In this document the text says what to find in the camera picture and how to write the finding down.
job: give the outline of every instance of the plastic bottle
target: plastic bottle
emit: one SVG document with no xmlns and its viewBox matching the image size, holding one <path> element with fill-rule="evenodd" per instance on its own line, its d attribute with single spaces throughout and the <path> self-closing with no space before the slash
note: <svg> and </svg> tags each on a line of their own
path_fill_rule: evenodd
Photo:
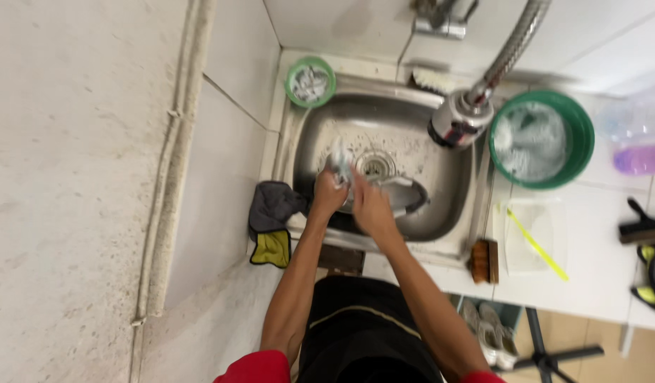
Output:
<svg viewBox="0 0 655 383">
<path fill-rule="evenodd" d="M 655 88 L 608 103 L 595 117 L 594 125 L 616 143 L 655 137 Z"/>
<path fill-rule="evenodd" d="M 617 152 L 613 165 L 629 175 L 655 174 L 655 145 L 636 146 Z"/>
</svg>

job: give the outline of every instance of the hand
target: hand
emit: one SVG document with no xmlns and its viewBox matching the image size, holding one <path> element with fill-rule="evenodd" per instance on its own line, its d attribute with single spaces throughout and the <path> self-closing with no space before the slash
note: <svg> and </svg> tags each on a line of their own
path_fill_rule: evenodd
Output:
<svg viewBox="0 0 655 383">
<path fill-rule="evenodd" d="M 353 216 L 358 226 L 382 248 L 383 240 L 400 237 L 391 212 L 389 194 L 371 186 L 355 168 L 352 167 L 351 172 L 354 177 Z"/>
<path fill-rule="evenodd" d="M 334 173 L 325 168 L 316 178 L 315 197 L 311 213 L 316 213 L 329 220 L 337 209 L 344 205 L 349 195 L 349 187 L 337 188 L 334 183 Z"/>
</svg>

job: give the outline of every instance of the black stand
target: black stand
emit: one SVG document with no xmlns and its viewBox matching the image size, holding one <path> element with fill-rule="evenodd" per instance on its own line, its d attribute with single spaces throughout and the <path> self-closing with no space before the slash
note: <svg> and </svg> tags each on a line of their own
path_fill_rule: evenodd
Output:
<svg viewBox="0 0 655 383">
<path fill-rule="evenodd" d="M 540 371 L 540 378 L 543 383 L 552 383 L 552 374 L 559 376 L 567 383 L 576 383 L 570 376 L 559 370 L 559 362 L 570 361 L 573 359 L 582 359 L 590 356 L 604 355 L 604 349 L 599 345 L 592 347 L 579 348 L 576 350 L 563 351 L 556 354 L 548 354 L 544 349 L 543 333 L 540 332 L 540 322 L 538 321 L 538 312 L 530 307 L 526 308 L 528 316 L 528 326 L 531 328 L 531 338 L 533 338 L 533 355 L 529 359 L 522 359 L 514 364 L 514 371 L 536 367 Z M 499 367 L 493 368 L 494 372 L 503 371 Z"/>
</svg>

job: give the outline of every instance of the sink drain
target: sink drain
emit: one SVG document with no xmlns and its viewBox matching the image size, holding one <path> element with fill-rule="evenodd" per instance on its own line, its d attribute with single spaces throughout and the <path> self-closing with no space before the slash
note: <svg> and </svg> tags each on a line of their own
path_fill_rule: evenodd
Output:
<svg viewBox="0 0 655 383">
<path fill-rule="evenodd" d="M 391 157 L 382 151 L 368 151 L 356 160 L 356 169 L 365 175 L 368 181 L 383 181 L 393 177 L 396 167 Z"/>
</svg>

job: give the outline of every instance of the microfiber cloth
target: microfiber cloth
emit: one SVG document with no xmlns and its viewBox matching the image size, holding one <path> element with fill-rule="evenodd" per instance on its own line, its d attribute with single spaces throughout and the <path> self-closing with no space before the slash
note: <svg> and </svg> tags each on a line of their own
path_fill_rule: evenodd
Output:
<svg viewBox="0 0 655 383">
<path fill-rule="evenodd" d="M 284 182 L 264 181 L 256 185 L 248 228 L 256 247 L 249 262 L 287 267 L 291 250 L 285 224 L 295 213 L 305 213 L 306 208 L 306 199 Z"/>
</svg>

